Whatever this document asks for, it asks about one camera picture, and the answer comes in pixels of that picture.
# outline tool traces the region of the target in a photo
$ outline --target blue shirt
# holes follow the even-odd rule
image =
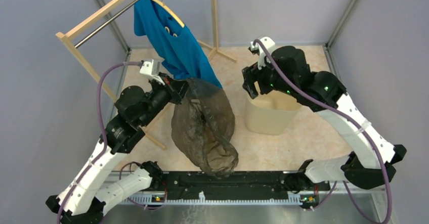
[[[197,77],[222,88],[189,28],[182,28],[157,3],[140,0],[134,5],[134,34],[148,36],[158,55],[165,59],[162,65],[175,79]]]

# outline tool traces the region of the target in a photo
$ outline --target dark plastic bag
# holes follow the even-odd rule
[[[188,78],[182,104],[175,105],[171,138],[191,162],[209,175],[226,177],[238,164],[230,143],[235,116],[225,91],[198,78]]]

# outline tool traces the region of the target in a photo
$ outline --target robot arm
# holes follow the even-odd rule
[[[159,73],[159,62],[155,60],[144,61],[140,73],[150,79],[152,91],[146,93],[138,86],[122,91],[115,102],[118,115],[105,128],[107,149],[103,151],[103,138],[100,137],[87,163],[68,188],[46,201],[54,213],[59,212],[61,205],[64,206],[61,223],[99,223],[122,200],[137,191],[157,188],[160,184],[162,170],[154,162],[145,162],[126,178],[100,189],[113,168],[144,137],[141,127],[147,126],[168,103],[179,104],[188,88],[186,81],[176,81]],[[102,155],[93,164],[100,153]],[[63,203],[70,190],[68,200]]]
[[[298,103],[308,106],[329,122],[353,149],[350,155],[336,159],[308,160],[300,170],[304,171],[305,175],[314,183],[349,181],[363,189],[383,185],[381,166],[375,151],[362,134],[363,131],[366,131],[374,140],[385,163],[389,181],[391,181],[396,172],[392,164],[402,160],[406,149],[402,145],[392,145],[372,127],[371,123],[359,112],[346,88],[335,75],[327,71],[310,71],[302,50],[292,46],[274,49],[275,43],[269,37],[260,37],[259,40],[271,53],[280,70],[296,87],[312,98],[347,114],[361,125],[360,129],[356,129],[346,118],[303,97],[281,78],[260,46],[251,43],[249,50],[260,57],[258,62],[242,70],[243,88],[250,97],[254,99],[258,96],[255,82],[258,82],[261,94],[268,94],[272,90],[276,90],[291,95],[296,98]]]

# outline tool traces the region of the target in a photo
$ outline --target clothes hanger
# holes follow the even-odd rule
[[[180,20],[180,18],[169,8],[169,7],[167,7],[165,4],[164,4],[164,1],[163,0],[152,0],[152,1],[154,1],[155,3],[157,3],[158,5],[160,5],[162,8],[164,8],[176,21],[177,21],[177,23],[182,27],[182,28],[184,28],[185,27],[185,24],[182,22],[182,20]]]

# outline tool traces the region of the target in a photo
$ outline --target beige bucket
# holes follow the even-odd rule
[[[246,96],[244,121],[249,130],[257,133],[282,134],[301,108],[295,98],[278,91],[258,95],[255,99]]]

